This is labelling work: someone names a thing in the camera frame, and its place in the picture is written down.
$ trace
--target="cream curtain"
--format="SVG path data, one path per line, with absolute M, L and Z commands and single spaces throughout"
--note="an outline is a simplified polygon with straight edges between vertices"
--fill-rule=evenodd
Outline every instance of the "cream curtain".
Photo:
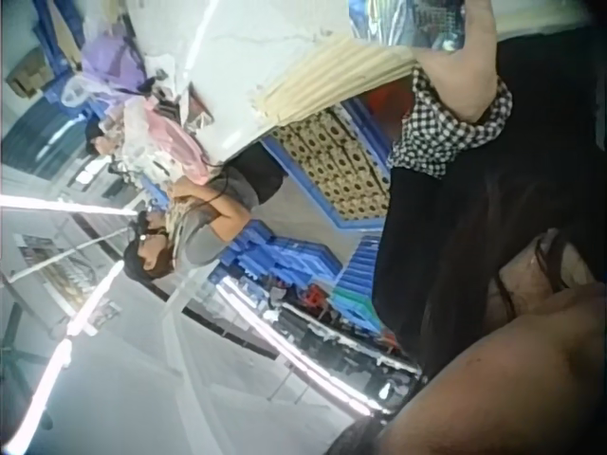
M 554 4 L 498 16 L 501 38 L 578 27 L 587 21 L 577 4 Z M 256 108 L 276 126 L 300 121 L 411 73 L 406 47 L 367 45 L 349 36 L 322 42 L 256 100 Z

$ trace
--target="white plastic bag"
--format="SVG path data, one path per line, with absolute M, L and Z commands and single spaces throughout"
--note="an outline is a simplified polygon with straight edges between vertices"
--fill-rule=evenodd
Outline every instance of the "white plastic bag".
M 120 160 L 132 173 L 145 175 L 158 185 L 175 182 L 184 172 L 168 153 L 160 150 L 150 137 L 145 115 L 145 99 L 135 97 L 124 106 L 124 145 Z

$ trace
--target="merchandise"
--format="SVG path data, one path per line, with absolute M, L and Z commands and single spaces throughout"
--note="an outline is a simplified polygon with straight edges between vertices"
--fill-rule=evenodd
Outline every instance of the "merchandise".
M 464 0 L 349 0 L 349 6 L 357 38 L 443 50 L 464 45 Z

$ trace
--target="pink bag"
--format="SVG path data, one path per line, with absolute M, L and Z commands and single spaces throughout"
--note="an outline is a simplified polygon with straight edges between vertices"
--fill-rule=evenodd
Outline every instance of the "pink bag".
M 209 158 L 198 142 L 180 125 L 154 110 L 156 103 L 153 98 L 145 102 L 150 137 L 161 150 L 170 154 L 182 165 L 183 172 L 190 180 L 198 185 L 206 184 L 210 178 L 206 164 Z

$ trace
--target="floor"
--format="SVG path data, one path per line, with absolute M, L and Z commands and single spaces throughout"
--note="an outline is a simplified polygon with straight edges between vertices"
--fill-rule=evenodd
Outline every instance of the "floor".
M 347 263 L 354 253 L 362 232 L 337 230 L 314 202 L 290 178 L 263 206 L 254 211 L 276 235 L 328 246 L 336 257 Z

